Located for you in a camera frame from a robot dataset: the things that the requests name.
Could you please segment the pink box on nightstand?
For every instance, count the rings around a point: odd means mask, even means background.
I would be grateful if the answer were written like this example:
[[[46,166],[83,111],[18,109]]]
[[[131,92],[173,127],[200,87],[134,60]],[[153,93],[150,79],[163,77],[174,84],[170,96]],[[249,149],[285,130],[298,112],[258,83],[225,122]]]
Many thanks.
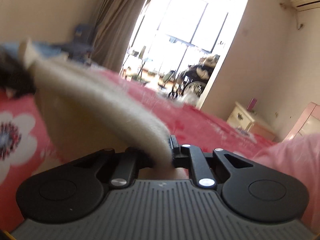
[[[257,103],[257,99],[256,98],[252,98],[246,108],[247,111],[249,112],[252,112],[254,107],[255,107],[255,104]]]

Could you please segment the small folding table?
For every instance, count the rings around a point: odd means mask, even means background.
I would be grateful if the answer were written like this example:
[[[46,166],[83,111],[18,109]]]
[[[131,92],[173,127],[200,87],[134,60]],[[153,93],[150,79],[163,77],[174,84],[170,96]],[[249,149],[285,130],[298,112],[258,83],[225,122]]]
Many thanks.
[[[129,47],[121,67],[121,78],[146,84],[147,81],[143,79],[143,71],[148,60],[147,46],[142,46],[140,49]]]

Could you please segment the light folded clothes stack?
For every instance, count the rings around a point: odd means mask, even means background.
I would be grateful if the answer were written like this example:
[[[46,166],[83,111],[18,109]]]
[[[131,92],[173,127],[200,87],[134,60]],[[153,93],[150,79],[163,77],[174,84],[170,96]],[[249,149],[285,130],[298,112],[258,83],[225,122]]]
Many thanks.
[[[58,45],[47,42],[1,43],[1,51],[23,63],[31,63],[35,59],[60,59],[63,61],[68,59],[67,52],[62,51]]]

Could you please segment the pink floral quilt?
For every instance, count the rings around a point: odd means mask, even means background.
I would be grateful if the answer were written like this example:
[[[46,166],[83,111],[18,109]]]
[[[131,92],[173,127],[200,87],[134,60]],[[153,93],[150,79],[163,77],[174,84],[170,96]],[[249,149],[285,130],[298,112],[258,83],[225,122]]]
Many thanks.
[[[260,150],[252,160],[300,180],[308,189],[309,204],[302,222],[319,233],[319,134],[287,140]]]

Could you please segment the cream nightstand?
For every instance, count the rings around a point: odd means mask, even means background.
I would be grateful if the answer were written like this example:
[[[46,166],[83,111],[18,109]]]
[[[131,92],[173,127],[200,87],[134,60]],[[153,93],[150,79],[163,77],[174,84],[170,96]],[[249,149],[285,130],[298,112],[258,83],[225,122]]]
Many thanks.
[[[257,113],[249,112],[237,101],[227,119],[227,123],[233,128],[259,135],[270,141],[276,138],[273,128],[262,117],[257,115]]]

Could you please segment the dark blue bag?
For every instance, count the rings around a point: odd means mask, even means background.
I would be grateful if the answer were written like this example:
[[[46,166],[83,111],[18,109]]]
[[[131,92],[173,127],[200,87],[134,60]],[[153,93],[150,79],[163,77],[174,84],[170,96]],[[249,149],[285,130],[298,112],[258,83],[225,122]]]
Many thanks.
[[[89,24],[79,24],[74,29],[71,42],[61,45],[61,50],[73,61],[90,64],[93,53],[95,27]]]

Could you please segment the pink headboard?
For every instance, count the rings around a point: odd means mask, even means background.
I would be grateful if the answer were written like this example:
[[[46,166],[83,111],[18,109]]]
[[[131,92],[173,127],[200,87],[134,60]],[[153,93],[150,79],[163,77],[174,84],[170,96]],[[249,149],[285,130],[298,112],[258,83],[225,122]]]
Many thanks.
[[[319,132],[320,106],[314,102],[310,102],[294,124],[293,128],[289,131],[284,141]]]

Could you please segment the red floral bed sheet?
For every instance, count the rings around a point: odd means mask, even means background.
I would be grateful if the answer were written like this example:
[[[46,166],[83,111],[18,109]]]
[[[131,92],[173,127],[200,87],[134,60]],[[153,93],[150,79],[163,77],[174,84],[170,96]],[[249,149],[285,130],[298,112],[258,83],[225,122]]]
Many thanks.
[[[112,81],[152,111],[180,144],[191,143],[204,152],[225,146],[228,151],[246,158],[273,145],[260,135],[244,135],[214,115],[169,101],[154,90],[126,81],[109,70],[95,69],[94,73]],[[33,96],[13,99],[1,90],[1,124],[12,124],[21,137],[20,143],[9,150],[6,157],[1,157],[1,229],[11,232],[23,222],[15,197],[20,183],[33,174],[65,163],[65,159],[51,143]]]

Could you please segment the wheelchair with clothes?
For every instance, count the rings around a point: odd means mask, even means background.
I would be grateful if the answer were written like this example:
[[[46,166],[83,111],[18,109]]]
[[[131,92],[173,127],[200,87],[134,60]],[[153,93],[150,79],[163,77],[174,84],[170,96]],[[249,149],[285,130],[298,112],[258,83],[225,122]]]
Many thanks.
[[[209,56],[202,58],[198,64],[189,65],[182,72],[171,70],[163,76],[159,81],[158,86],[164,89],[169,81],[172,81],[171,91],[168,97],[176,99],[179,96],[184,96],[188,92],[195,94],[197,98],[203,93],[212,73],[218,63],[220,55]]]

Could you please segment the cream white knit sweater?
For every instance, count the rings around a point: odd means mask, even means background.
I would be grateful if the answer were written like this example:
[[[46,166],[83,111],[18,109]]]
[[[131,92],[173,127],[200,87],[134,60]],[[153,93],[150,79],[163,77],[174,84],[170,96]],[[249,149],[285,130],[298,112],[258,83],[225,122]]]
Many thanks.
[[[35,104],[53,144],[66,158],[136,147],[170,169],[169,130],[112,81],[72,61],[35,59],[20,63],[36,88]]]

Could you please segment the brown curtain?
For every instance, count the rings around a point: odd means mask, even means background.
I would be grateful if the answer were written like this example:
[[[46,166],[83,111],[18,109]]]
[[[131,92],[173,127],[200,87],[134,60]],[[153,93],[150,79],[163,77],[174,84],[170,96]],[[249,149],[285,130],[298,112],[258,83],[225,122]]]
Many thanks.
[[[146,0],[100,0],[95,23],[92,59],[102,67],[120,72],[132,32]]]

